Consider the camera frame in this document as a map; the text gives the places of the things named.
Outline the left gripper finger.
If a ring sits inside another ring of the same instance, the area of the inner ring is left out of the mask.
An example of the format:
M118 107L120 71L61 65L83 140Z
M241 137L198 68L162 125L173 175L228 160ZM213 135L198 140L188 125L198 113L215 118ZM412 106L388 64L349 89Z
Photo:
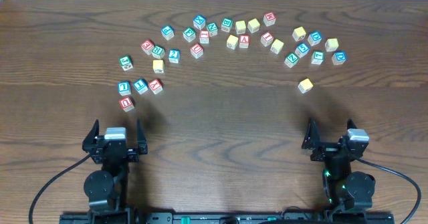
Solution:
M96 148L97 136L99 135L99 120L96 120L93 127L82 142L82 150L92 153Z
M148 154L147 141L142 129L141 121L138 119L136 123L136 142L139 154Z

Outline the blue 2 block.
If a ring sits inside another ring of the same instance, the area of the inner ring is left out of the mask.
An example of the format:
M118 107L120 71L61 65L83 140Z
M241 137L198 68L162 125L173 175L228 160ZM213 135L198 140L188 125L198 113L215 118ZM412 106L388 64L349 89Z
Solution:
M178 64L180 60L180 51L177 49L171 49L169 51L169 61L174 64Z

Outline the red I block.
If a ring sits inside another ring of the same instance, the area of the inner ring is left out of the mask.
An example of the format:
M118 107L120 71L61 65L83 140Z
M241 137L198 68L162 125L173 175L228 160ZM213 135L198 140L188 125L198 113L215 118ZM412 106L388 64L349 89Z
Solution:
M264 47L267 47L274 41L274 37L270 32L267 31L261 35L260 41Z

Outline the red A block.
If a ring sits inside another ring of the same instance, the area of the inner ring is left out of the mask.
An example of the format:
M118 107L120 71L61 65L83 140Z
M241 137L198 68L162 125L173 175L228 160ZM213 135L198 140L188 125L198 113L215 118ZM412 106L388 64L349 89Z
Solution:
M239 36L239 47L240 48L248 48L250 43L249 35L240 35Z

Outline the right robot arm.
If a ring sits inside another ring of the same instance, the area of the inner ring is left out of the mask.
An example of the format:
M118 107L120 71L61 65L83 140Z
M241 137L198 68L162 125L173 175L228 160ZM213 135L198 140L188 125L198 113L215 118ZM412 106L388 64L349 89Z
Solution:
M302 148L312 151L311 161L324 163L323 187L332 205L324 211L327 220L333 221L346 213L364 215L365 210L372 207L375 178L351 169L351 162L363 156L368 144L368 134L357 128L352 120L347 121L346 134L338 141L324 142L315 119L309 119Z

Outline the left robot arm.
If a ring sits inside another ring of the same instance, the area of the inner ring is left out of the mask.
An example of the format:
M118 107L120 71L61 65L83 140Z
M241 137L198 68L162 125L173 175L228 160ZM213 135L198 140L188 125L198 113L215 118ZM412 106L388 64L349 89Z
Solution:
M148 153L140 121L136 123L136 148L128 148L124 127L107 128L99 134L99 121L82 142L82 149L102 167L84 182L88 197L90 223L136 223L138 211L126 204L129 164Z

